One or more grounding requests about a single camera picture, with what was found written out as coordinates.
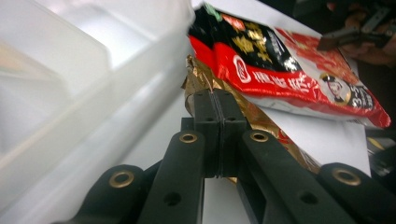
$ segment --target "hand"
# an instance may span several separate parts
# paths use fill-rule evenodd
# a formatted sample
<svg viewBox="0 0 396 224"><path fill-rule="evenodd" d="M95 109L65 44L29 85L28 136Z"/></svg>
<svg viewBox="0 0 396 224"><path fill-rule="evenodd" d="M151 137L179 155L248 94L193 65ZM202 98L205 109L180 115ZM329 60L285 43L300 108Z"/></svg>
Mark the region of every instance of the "hand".
<svg viewBox="0 0 396 224"><path fill-rule="evenodd" d="M330 10L334 10L334 7L334 4L328 4ZM367 16L366 12L362 10L359 5L351 5L349 10L357 10L357 12L346 19L345 26L361 27L361 22ZM389 23L378 27L377 31L383 33L388 25ZM373 43L362 43L361 45L345 45L341 47L340 50L343 51L346 56L359 61L377 65L384 64L389 67L396 66L396 35L393 35L388 44L382 49L376 48Z"/></svg>

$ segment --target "brass rivet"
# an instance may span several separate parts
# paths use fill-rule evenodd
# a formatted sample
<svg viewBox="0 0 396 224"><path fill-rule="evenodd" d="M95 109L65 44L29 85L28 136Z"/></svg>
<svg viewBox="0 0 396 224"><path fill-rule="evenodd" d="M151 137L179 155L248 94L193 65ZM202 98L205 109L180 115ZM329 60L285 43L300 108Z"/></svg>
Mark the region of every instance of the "brass rivet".
<svg viewBox="0 0 396 224"><path fill-rule="evenodd" d="M198 139L198 137L197 135L192 133L185 133L182 134L178 139L180 139L180 141L184 143L193 143Z"/></svg>
<svg viewBox="0 0 396 224"><path fill-rule="evenodd" d="M115 189L129 186L134 181L134 174L130 171L121 170L114 173L108 183Z"/></svg>
<svg viewBox="0 0 396 224"><path fill-rule="evenodd" d="M358 186L361 184L361 179L346 169L335 168L332 170L332 176L341 183L349 186Z"/></svg>
<svg viewBox="0 0 396 224"><path fill-rule="evenodd" d="M268 136L263 133L251 133L250 138L256 142L266 142L268 141Z"/></svg>

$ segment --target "gold wrapper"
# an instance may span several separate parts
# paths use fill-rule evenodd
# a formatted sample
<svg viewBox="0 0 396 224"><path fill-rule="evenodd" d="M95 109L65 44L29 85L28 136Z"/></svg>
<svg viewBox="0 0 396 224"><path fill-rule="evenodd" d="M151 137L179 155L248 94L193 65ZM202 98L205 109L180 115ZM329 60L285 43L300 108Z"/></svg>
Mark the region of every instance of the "gold wrapper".
<svg viewBox="0 0 396 224"><path fill-rule="evenodd" d="M247 118L250 126L255 130L262 130L273 135L305 169L317 173L318 163L304 151L300 150L293 141L253 103L245 99L240 93L233 89L228 83L215 77L212 70L192 56L187 57L188 74L183 89L185 90L186 109L193 114L193 94L201 90L222 89L230 92L239 104L242 113Z"/></svg>

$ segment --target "round hole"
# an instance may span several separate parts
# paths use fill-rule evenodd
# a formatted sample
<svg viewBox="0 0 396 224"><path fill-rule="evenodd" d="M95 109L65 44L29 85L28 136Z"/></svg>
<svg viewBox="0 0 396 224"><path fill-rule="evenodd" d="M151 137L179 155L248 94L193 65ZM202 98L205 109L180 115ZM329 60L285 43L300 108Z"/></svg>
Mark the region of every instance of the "round hole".
<svg viewBox="0 0 396 224"><path fill-rule="evenodd" d="M303 192L301 195L299 195L300 200L303 203L308 203L308 204L317 204L318 203L318 198L311 192Z"/></svg>
<svg viewBox="0 0 396 224"><path fill-rule="evenodd" d="M182 141L184 143L193 143L198 139L198 137L197 137L197 135L192 134L192 133L185 133L185 134L182 134L179 137L179 139L180 139L180 141Z"/></svg>
<svg viewBox="0 0 396 224"><path fill-rule="evenodd" d="M333 169L332 176L341 183L349 186L358 186L361 183L361 179L357 175L342 168Z"/></svg>
<svg viewBox="0 0 396 224"><path fill-rule="evenodd" d="M108 180L108 184L115 189L121 189L129 186L133 181L134 174L130 171L122 170L115 172Z"/></svg>
<svg viewBox="0 0 396 224"><path fill-rule="evenodd" d="M178 193L171 192L166 194L166 196L163 198L163 202L168 206L176 206L181 202L181 196Z"/></svg>
<svg viewBox="0 0 396 224"><path fill-rule="evenodd" d="M250 138L256 142L266 142L268 141L268 136L263 133L252 133Z"/></svg>

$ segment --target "red and black package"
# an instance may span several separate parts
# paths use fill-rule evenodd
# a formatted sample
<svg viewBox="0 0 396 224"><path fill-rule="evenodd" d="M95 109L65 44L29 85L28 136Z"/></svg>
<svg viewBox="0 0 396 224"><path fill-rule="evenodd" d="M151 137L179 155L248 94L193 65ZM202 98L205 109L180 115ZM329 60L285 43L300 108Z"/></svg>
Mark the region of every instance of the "red and black package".
<svg viewBox="0 0 396 224"><path fill-rule="evenodd" d="M338 49L319 39L221 12L195 11L195 56L252 103L295 114L388 127L390 118Z"/></svg>

